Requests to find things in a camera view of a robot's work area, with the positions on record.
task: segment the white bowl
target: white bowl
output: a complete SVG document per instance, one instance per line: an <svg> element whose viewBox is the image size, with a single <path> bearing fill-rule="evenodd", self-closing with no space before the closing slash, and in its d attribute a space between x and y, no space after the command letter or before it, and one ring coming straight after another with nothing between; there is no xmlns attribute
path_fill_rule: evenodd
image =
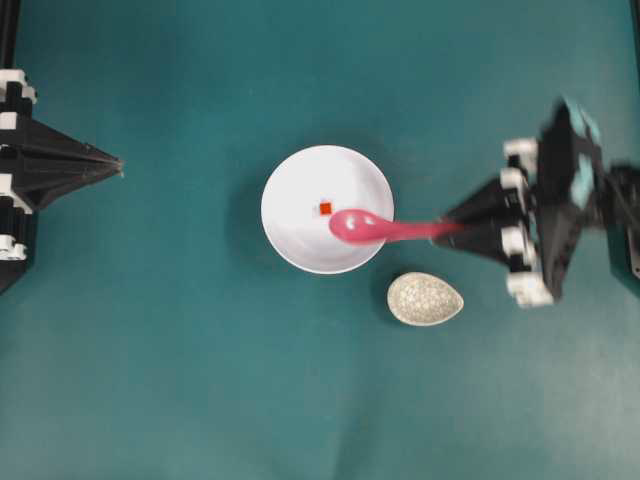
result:
<svg viewBox="0 0 640 480"><path fill-rule="evenodd" d="M262 225L273 248L312 273L342 273L370 260L384 241L354 247L333 236L332 211L362 208L393 220L393 195L380 169L344 147L320 145L294 153L275 169L262 194Z"/></svg>

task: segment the teal tabletop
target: teal tabletop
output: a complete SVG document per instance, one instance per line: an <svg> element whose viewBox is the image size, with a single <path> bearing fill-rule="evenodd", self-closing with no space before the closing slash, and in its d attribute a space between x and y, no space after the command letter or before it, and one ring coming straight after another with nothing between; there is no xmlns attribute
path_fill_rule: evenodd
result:
<svg viewBox="0 0 640 480"><path fill-rule="evenodd" d="M398 218L437 217L563 95L640 159L628 0L25 0L34 118L126 162L40 217L0 298L6 479L637 479L640 287L586 234L556 306L414 241L361 268L286 263L273 169L350 147ZM399 274L464 297L401 324Z"/></svg>

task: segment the pink spoon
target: pink spoon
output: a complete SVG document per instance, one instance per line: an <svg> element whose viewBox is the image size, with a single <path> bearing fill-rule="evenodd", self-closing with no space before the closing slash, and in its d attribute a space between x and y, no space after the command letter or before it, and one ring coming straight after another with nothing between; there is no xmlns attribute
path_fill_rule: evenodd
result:
<svg viewBox="0 0 640 480"><path fill-rule="evenodd" d="M435 238L463 229L455 223L399 223L390 222L366 210L347 209L334 213L329 229L340 240L356 245L418 238Z"/></svg>

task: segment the green surface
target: green surface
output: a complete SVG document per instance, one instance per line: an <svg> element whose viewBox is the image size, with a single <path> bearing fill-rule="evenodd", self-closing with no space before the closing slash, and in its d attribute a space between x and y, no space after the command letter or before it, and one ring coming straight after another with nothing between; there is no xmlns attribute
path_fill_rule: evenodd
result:
<svg viewBox="0 0 640 480"><path fill-rule="evenodd" d="M127 165L44 212L0 299L1 478L640 477L640 301L604 235L523 312L480 258L403 243L313 276L259 221L272 169L323 143L432 218L563 94L640 158L627 0L23 3L36 118ZM394 321L408 270L465 310Z"/></svg>

